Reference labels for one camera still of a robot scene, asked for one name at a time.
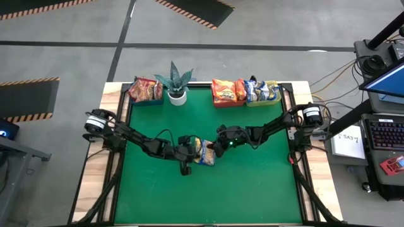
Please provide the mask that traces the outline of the orange Maruchan noodle pack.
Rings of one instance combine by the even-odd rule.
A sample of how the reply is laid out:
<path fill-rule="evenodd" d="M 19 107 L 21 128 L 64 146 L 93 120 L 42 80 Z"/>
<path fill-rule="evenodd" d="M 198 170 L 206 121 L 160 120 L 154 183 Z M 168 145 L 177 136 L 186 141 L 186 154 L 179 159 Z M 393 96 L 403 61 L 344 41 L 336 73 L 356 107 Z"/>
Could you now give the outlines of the orange Maruchan noodle pack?
<path fill-rule="evenodd" d="M 238 101 L 242 101 L 246 99 L 247 96 L 247 92 L 245 89 L 245 82 L 242 78 L 238 79 L 235 82 L 235 92 L 236 92 L 236 96 L 237 96 L 237 100 Z"/>
<path fill-rule="evenodd" d="M 232 81 L 212 79 L 214 102 L 236 102 L 236 88 Z"/>

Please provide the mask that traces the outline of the black hazard-striped floor mat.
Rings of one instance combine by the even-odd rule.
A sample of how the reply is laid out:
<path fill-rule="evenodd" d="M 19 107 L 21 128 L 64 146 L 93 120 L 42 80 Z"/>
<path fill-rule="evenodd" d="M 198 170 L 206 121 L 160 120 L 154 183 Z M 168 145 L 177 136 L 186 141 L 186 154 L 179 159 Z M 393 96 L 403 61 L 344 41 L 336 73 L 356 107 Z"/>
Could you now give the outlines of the black hazard-striped floor mat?
<path fill-rule="evenodd" d="M 235 7 L 222 0 L 154 0 L 156 3 L 185 16 L 211 30 L 216 30 Z"/>
<path fill-rule="evenodd" d="M 67 8 L 95 0 L 0 0 L 0 20 Z"/>
<path fill-rule="evenodd" d="M 0 119 L 28 122 L 54 114 L 59 77 L 0 83 Z"/>

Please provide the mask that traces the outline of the grey desk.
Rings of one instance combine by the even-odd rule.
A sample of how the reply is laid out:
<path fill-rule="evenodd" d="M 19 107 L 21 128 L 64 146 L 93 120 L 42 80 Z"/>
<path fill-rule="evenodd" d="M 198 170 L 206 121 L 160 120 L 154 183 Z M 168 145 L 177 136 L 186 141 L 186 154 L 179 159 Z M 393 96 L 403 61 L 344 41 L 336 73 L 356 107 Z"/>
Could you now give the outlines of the grey desk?
<path fill-rule="evenodd" d="M 364 124 L 365 157 L 369 166 L 366 168 L 367 178 L 371 190 L 375 190 L 387 201 L 404 201 L 404 172 L 388 176 L 379 164 L 390 158 L 404 156 L 404 151 L 393 149 L 374 149 L 366 131 L 367 119 L 391 119 L 395 122 L 404 122 L 404 104 L 384 102 L 379 99 L 377 93 L 368 93 L 373 113 L 361 116 Z"/>

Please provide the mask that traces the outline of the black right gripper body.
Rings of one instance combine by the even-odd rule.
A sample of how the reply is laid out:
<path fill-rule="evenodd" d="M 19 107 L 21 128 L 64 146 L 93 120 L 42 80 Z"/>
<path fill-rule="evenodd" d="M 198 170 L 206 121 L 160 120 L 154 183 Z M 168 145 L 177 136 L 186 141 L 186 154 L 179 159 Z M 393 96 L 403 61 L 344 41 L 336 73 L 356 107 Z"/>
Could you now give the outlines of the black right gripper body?
<path fill-rule="evenodd" d="M 235 148 L 244 145 L 244 136 L 241 132 L 221 132 L 218 135 L 217 143 L 223 149 Z"/>

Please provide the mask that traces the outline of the black diagonal stand leg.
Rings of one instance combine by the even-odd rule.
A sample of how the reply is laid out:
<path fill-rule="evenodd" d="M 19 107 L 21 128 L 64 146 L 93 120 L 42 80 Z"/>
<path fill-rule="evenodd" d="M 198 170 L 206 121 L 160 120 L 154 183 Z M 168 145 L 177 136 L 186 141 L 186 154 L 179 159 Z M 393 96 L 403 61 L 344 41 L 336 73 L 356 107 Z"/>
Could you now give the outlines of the black diagonal stand leg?
<path fill-rule="evenodd" d="M 363 103 L 359 104 L 353 110 L 349 111 L 349 113 L 345 114 L 340 119 L 336 120 L 328 127 L 328 132 L 331 134 L 331 137 L 339 134 L 347 127 L 355 124 L 361 119 L 363 114 L 371 114 L 373 113 L 370 100 L 365 100 Z"/>

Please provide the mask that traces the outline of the blue-screen monitor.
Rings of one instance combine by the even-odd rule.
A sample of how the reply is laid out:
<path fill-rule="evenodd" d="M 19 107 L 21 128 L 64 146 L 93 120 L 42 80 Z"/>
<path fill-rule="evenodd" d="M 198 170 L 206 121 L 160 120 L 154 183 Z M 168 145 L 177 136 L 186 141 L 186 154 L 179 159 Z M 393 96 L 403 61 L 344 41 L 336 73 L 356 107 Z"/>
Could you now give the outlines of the blue-screen monitor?
<path fill-rule="evenodd" d="M 404 98 L 404 58 L 364 81 L 359 89 Z"/>

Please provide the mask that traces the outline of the yellow-green plastic bin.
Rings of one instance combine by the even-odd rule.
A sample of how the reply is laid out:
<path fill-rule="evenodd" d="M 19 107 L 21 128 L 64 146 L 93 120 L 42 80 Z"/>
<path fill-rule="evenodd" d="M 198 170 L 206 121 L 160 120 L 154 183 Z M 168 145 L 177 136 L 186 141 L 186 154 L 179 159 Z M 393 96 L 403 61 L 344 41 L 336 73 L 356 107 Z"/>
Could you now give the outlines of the yellow-green plastic bin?
<path fill-rule="evenodd" d="M 281 99 L 275 100 L 275 101 L 268 101 L 268 100 L 266 100 L 266 101 L 261 101 L 261 102 L 256 101 L 256 102 L 251 102 L 251 103 L 248 103 L 248 102 L 246 101 L 246 105 L 247 105 L 248 107 L 259 107 L 259 106 L 274 105 L 274 104 L 277 104 Z"/>

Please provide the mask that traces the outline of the green succulent plant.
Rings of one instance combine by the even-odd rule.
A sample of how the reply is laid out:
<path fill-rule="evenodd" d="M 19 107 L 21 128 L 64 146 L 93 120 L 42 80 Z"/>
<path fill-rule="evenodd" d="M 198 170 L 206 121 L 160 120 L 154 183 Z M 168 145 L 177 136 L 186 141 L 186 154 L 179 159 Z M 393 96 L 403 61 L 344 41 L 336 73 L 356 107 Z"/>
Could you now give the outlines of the green succulent plant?
<path fill-rule="evenodd" d="M 161 82 L 168 90 L 171 97 L 179 98 L 188 90 L 187 84 L 190 82 L 193 74 L 193 69 L 186 71 L 182 76 L 180 75 L 176 65 L 170 63 L 170 77 L 166 78 L 159 74 L 154 77 Z"/>

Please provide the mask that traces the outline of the white plant pot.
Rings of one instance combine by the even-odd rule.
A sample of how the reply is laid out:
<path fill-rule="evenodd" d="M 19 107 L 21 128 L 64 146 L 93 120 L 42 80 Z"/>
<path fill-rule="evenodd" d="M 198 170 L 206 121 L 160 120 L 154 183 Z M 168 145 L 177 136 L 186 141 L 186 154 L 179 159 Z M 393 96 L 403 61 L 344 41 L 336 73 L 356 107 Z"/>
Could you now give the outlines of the white plant pot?
<path fill-rule="evenodd" d="M 185 91 L 174 92 L 169 90 L 167 95 L 170 103 L 174 106 L 181 106 L 187 101 L 187 93 Z"/>

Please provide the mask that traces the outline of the red plastic bin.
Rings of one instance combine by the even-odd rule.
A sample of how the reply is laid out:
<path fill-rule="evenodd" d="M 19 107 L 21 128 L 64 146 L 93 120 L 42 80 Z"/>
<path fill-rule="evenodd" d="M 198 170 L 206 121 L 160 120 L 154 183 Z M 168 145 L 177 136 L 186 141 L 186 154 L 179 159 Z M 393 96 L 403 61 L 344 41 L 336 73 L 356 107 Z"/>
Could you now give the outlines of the red plastic bin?
<path fill-rule="evenodd" d="M 212 92 L 212 99 L 213 99 L 213 85 L 212 84 L 211 84 L 211 92 Z M 213 99 L 213 105 L 216 108 L 238 107 L 238 106 L 243 106 L 243 104 L 245 104 L 245 103 L 246 103 L 246 99 L 242 100 L 242 101 L 237 100 L 236 102 L 222 102 L 222 103 L 214 102 L 214 99 Z"/>

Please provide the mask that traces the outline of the black stand pole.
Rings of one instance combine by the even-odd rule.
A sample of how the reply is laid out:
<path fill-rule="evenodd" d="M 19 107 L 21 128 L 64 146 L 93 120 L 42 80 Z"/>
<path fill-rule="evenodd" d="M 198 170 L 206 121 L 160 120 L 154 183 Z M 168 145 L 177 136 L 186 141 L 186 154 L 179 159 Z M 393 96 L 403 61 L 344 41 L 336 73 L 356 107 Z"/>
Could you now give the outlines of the black stand pole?
<path fill-rule="evenodd" d="M 404 11 L 402 11 L 392 22 L 383 28 L 372 40 L 366 42 L 366 46 L 374 50 L 387 40 L 395 31 L 404 25 Z"/>

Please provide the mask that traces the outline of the white paper sheet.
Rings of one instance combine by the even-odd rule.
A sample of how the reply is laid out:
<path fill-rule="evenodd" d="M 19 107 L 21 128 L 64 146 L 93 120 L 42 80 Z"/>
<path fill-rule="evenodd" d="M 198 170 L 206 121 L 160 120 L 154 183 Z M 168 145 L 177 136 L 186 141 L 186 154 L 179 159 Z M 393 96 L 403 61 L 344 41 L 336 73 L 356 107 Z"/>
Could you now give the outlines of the white paper sheet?
<path fill-rule="evenodd" d="M 351 125 L 331 138 L 333 155 L 365 159 L 360 126 Z"/>

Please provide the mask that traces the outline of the grey cart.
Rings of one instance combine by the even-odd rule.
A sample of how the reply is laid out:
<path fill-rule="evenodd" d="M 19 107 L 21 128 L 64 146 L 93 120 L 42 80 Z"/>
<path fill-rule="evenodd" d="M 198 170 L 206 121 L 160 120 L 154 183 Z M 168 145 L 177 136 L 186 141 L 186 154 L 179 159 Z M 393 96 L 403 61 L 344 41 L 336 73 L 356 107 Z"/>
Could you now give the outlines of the grey cart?
<path fill-rule="evenodd" d="M 30 160 L 33 157 L 37 157 L 42 161 L 49 161 L 51 154 L 19 144 L 4 137 L 0 137 L 1 151 L 9 154 L 6 161 L 5 187 L 0 186 L 0 227 L 5 227 L 20 184 L 28 170 Z"/>

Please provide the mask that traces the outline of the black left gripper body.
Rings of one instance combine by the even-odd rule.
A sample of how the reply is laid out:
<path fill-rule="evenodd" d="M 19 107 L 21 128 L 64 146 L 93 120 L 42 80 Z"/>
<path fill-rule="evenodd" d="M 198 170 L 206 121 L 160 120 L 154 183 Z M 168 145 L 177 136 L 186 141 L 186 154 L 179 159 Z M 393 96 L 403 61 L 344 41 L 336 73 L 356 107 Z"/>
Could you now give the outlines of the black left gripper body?
<path fill-rule="evenodd" d="M 178 145 L 175 147 L 175 158 L 183 163 L 191 162 L 191 139 L 190 136 L 178 138 Z"/>

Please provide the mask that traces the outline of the blue plastic bin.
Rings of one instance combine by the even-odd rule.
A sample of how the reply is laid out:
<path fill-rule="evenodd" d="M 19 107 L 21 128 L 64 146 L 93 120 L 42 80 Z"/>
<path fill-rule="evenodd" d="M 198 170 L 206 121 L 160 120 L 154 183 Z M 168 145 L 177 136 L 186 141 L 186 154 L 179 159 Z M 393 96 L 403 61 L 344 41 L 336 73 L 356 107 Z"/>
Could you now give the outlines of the blue plastic bin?
<path fill-rule="evenodd" d="M 132 101 L 131 97 L 130 97 L 130 100 L 134 106 L 151 106 L 151 105 L 162 105 L 163 104 L 163 96 L 162 96 L 161 100 L 155 100 L 153 98 L 153 100 L 145 101 L 145 102 L 134 102 L 134 101 Z"/>

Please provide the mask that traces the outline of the black keyboard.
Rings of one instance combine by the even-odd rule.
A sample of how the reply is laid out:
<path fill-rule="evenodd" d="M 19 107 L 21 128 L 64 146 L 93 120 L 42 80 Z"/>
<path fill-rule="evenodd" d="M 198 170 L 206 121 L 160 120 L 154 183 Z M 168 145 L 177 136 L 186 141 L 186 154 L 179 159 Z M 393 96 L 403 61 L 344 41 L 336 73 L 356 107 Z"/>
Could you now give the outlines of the black keyboard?
<path fill-rule="evenodd" d="M 367 119 L 365 124 L 372 148 L 404 151 L 404 122 Z"/>

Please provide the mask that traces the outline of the blue Maruchan noodle pack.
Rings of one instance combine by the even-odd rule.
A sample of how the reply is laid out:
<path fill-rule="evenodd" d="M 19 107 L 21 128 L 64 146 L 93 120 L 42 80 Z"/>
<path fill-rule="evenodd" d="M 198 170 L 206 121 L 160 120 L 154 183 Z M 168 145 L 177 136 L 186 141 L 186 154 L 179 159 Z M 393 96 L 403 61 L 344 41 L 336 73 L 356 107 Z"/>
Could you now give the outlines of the blue Maruchan noodle pack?
<path fill-rule="evenodd" d="M 266 101 L 270 96 L 268 85 L 264 81 L 258 81 L 254 85 L 254 92 L 258 102 Z"/>
<path fill-rule="evenodd" d="M 268 90 L 269 90 L 269 96 L 267 98 L 268 101 L 275 101 L 281 99 L 280 95 L 280 87 L 276 81 L 267 81 L 266 82 Z"/>
<path fill-rule="evenodd" d="M 255 81 L 245 81 L 245 89 L 246 89 L 246 93 L 247 93 L 247 102 L 251 103 L 251 102 L 256 102 L 258 97 L 257 94 L 255 93 L 255 85 L 256 82 Z"/>
<path fill-rule="evenodd" d="M 216 154 L 212 149 L 213 143 L 207 140 L 195 139 L 196 157 L 194 162 L 199 165 L 214 166 Z"/>

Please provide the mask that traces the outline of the black device blue light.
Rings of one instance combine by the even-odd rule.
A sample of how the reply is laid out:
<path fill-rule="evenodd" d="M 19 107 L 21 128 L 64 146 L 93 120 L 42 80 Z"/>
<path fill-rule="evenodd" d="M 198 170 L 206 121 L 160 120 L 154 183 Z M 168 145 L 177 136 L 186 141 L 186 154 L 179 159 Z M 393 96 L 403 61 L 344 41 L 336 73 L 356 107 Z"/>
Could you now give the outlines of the black device blue light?
<path fill-rule="evenodd" d="M 7 120 L 0 119 L 0 137 L 14 141 L 20 127 Z"/>

